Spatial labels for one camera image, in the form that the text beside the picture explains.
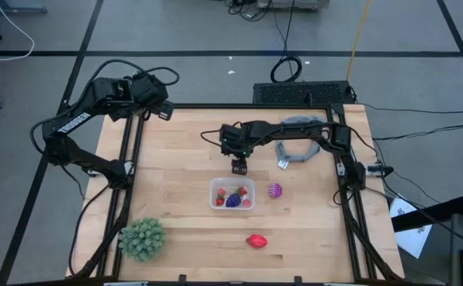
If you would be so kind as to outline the grey cloth band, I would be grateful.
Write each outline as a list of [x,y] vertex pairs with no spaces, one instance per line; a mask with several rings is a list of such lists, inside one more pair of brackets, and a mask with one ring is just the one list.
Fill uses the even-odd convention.
[[[324,119],[315,116],[293,116],[290,118],[286,118],[283,120],[285,124],[294,124],[294,123],[310,123],[310,122],[325,122]],[[284,142],[277,141],[276,142],[276,157],[278,160],[278,166],[285,170],[288,165],[292,162],[306,162],[311,159],[314,155],[316,155],[320,151],[320,146],[316,142],[312,142],[309,149],[305,154],[289,154],[287,153]]]

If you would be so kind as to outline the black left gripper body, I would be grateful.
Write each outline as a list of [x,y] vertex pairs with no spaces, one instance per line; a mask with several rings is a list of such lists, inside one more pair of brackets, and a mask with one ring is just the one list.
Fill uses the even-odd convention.
[[140,107],[160,105],[168,99],[166,86],[154,75],[145,73],[133,75],[129,91],[133,101]]

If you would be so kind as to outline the black aluminium table frame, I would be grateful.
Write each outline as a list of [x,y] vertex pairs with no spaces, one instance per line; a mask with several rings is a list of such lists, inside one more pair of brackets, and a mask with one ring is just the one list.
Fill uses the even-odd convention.
[[[336,203],[333,157],[319,153],[307,163],[282,170],[271,145],[257,148],[248,161],[256,184],[251,211],[223,211],[208,202],[212,179],[230,175],[230,159],[214,145],[223,123],[280,122],[297,115],[294,107],[247,104],[181,104],[168,122],[150,118],[142,132],[130,219],[157,217],[166,229],[158,258],[138,262],[114,246],[106,274],[121,280],[283,283],[301,276],[306,283],[351,282],[367,278],[365,249],[347,241],[345,219]],[[270,197],[271,184],[283,194]],[[246,238],[268,240],[254,249]]]

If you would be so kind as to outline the black desk foot bar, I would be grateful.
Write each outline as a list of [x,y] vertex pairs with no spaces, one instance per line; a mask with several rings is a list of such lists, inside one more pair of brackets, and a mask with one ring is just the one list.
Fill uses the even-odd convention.
[[394,232],[412,230],[430,224],[439,224],[451,219],[453,215],[463,215],[463,196],[438,203],[431,207],[415,209],[392,218]]

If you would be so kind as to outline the white paper sheet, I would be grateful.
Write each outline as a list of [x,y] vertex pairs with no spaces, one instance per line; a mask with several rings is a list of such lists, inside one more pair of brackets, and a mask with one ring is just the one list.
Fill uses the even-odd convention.
[[[391,218],[405,215],[415,211],[415,207],[408,203],[403,196],[396,196],[389,207]],[[426,240],[430,234],[432,225],[420,226],[416,229],[403,230],[395,233],[397,246],[409,253],[415,259],[419,259]]]

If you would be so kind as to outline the grey equipment box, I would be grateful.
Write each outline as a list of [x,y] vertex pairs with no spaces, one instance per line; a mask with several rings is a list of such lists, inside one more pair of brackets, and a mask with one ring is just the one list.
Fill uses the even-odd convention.
[[292,6],[297,9],[316,11],[326,9],[330,0],[255,0],[257,8],[289,9]]

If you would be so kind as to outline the green spiky artificial plant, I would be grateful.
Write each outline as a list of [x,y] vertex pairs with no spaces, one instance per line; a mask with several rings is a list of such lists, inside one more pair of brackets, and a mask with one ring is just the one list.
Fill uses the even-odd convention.
[[118,247],[122,254],[136,261],[151,261],[163,249],[165,231],[158,218],[141,218],[122,228]]

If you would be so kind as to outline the black perforated computer case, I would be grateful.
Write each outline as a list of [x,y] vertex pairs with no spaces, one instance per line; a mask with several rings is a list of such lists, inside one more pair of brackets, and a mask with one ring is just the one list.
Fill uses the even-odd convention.
[[272,105],[353,104],[355,94],[347,81],[255,83],[253,103]]

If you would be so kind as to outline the clear plastic tupperware container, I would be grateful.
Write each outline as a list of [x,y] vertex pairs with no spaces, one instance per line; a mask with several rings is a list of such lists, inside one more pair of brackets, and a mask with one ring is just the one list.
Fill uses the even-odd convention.
[[[226,207],[227,198],[231,194],[237,193],[237,189],[239,187],[245,187],[248,194],[241,196],[241,204],[238,207]],[[219,188],[224,188],[226,190],[226,194],[224,196],[217,195],[217,191]],[[251,211],[255,207],[255,198],[256,198],[255,191],[256,191],[256,184],[253,180],[249,178],[241,178],[241,177],[215,178],[210,182],[209,204],[212,208],[216,210]],[[216,205],[216,199],[219,197],[225,200],[224,204],[220,207]],[[250,200],[251,207],[242,206],[242,201],[244,199]]]

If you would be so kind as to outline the red toy dragon fruit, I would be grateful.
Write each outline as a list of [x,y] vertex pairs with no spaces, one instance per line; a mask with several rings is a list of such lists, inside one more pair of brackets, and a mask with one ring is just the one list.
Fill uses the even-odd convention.
[[254,249],[261,249],[268,244],[268,240],[260,234],[251,234],[246,238],[246,242]]

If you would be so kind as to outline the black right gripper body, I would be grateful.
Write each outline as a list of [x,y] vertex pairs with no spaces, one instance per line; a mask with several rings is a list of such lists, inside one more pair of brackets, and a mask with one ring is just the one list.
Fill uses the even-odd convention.
[[242,123],[235,122],[232,125],[222,124],[218,133],[221,153],[225,156],[234,155],[236,158],[250,157],[253,150],[249,147],[252,142],[244,139]]

